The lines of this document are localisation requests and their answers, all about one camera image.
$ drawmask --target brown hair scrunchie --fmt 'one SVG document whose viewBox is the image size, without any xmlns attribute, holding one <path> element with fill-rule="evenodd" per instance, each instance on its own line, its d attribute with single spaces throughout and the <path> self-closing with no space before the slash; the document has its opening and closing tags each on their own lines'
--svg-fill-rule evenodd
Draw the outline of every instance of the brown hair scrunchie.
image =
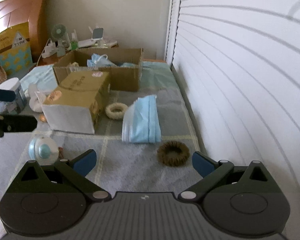
<svg viewBox="0 0 300 240">
<path fill-rule="evenodd" d="M 183 165 L 187 161 L 190 152 L 184 143 L 170 141 L 159 147 L 157 156 L 159 161 L 164 165 L 177 167 Z"/>
</svg>

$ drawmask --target open cardboard box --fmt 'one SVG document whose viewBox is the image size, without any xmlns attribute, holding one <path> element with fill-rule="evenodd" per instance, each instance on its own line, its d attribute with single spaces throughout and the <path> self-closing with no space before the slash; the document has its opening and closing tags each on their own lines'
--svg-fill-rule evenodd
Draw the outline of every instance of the open cardboard box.
<svg viewBox="0 0 300 240">
<path fill-rule="evenodd" d="M 119 63 L 133 63 L 136 67 L 99 67 L 90 68 L 87 67 L 87 60 L 91 59 L 91 56 L 96 53 L 98 55 L 106 54 L 108 59 L 114 64 Z M 69 67 L 71 63 L 77 62 L 80 66 Z M 98 70 L 110 73 L 110 88 L 111 90 L 122 90 L 136 92 L 139 90 L 139 80 L 142 73 L 143 64 L 143 49 L 98 49 L 98 48 L 86 48 L 78 49 L 69 52 L 63 56 L 53 66 L 53 71 L 56 76 L 58 85 L 73 71 L 80 70 Z"/>
</svg>

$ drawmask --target blue and white toy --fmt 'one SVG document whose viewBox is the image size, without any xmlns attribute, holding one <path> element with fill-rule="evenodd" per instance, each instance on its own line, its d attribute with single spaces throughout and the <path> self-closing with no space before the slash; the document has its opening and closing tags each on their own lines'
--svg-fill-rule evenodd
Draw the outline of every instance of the blue and white toy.
<svg viewBox="0 0 300 240">
<path fill-rule="evenodd" d="M 51 138 L 34 138 L 29 144 L 29 156 L 40 165 L 52 165 L 59 158 L 59 148 Z"/>
</svg>

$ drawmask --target bed sheet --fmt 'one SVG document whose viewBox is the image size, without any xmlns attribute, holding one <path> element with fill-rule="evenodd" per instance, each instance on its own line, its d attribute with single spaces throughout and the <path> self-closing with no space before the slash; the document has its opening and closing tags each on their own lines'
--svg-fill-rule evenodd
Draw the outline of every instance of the bed sheet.
<svg viewBox="0 0 300 240">
<path fill-rule="evenodd" d="M 34 68 L 22 80 L 24 90 L 30 83 L 39 89 L 56 87 L 52 66 Z M 185 143 L 192 154 L 199 150 L 198 140 L 178 85 L 167 64 L 144 62 L 138 92 L 111 91 L 110 103 L 131 105 L 138 97 L 157 95 L 157 109 L 162 132 L 162 142 L 178 140 Z M 29 106 L 22 114 L 32 114 Z M 127 144 L 121 141 L 122 121 L 101 115 L 95 135 L 53 131 L 47 123 L 38 122 L 32 133 L 5 134 L 0 139 L 0 199 L 21 167 L 30 158 L 28 144 L 35 136 L 53 138 L 63 147 L 64 156 L 73 159 L 88 149 L 97 152 L 95 168 L 87 178 L 112 195 L 116 191 L 172 191 L 176 194 L 201 179 L 191 165 L 191 158 L 182 167 L 167 167 L 156 158 L 161 143 Z"/>
</svg>

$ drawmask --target white hair scrunchie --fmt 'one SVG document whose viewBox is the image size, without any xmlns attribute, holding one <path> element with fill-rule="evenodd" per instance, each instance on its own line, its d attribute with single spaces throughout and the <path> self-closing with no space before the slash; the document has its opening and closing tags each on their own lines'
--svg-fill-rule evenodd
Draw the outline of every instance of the white hair scrunchie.
<svg viewBox="0 0 300 240">
<path fill-rule="evenodd" d="M 113 103 L 106 107 L 106 115 L 113 120 L 122 120 L 128 106 L 123 103 Z"/>
</svg>

